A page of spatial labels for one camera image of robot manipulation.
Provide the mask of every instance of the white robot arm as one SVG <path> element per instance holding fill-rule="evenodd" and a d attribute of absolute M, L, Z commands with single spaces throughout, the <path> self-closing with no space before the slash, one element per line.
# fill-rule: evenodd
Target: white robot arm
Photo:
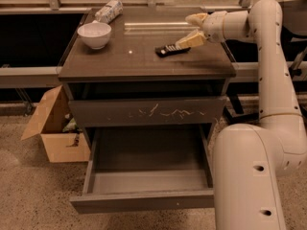
<path fill-rule="evenodd" d="M 282 10 L 261 0 L 249 13 L 218 11 L 198 24 L 211 42 L 238 39 L 258 48 L 260 126 L 229 126 L 214 148 L 217 230 L 286 230 L 276 177 L 303 164 L 307 138 L 280 43 Z"/>

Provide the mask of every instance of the wooden cabinet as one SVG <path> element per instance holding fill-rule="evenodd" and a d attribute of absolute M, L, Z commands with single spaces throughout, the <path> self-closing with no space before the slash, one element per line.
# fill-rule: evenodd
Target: wooden cabinet
<path fill-rule="evenodd" d="M 104 49 L 77 38 L 59 79 L 91 146 L 83 195 L 71 198 L 78 212 L 213 207 L 206 146 L 235 71 L 220 44 L 154 52 L 185 36 L 170 25 L 196 12 L 125 8 Z"/>

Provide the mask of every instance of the bowl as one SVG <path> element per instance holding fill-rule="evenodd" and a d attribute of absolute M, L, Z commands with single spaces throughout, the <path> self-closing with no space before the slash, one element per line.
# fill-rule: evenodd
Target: bowl
<path fill-rule="evenodd" d="M 106 23 L 88 23 L 79 27 L 77 32 L 83 43 L 94 50 L 99 50 L 108 43 L 111 27 Z"/>

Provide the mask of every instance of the cabinet top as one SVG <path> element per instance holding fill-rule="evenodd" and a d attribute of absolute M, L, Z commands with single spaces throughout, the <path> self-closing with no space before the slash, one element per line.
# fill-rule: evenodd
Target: cabinet top
<path fill-rule="evenodd" d="M 78 37 L 59 74 L 61 81 L 155 81 L 225 79 L 235 70 L 221 44 L 207 42 L 188 53 L 159 57 L 154 49 L 175 43 L 195 28 L 185 16 L 198 8 L 126 7 L 110 23 L 105 48 L 92 50 Z M 95 10 L 85 23 L 94 20 Z"/>

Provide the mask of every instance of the cardboard box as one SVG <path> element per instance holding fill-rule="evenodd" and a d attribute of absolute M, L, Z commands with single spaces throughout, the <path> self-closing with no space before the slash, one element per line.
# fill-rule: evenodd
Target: cardboard box
<path fill-rule="evenodd" d="M 52 163 L 88 161 L 90 149 L 84 135 L 61 133 L 67 124 L 65 115 L 69 112 L 68 98 L 62 86 L 47 91 L 27 124 L 21 140 L 39 134 Z"/>

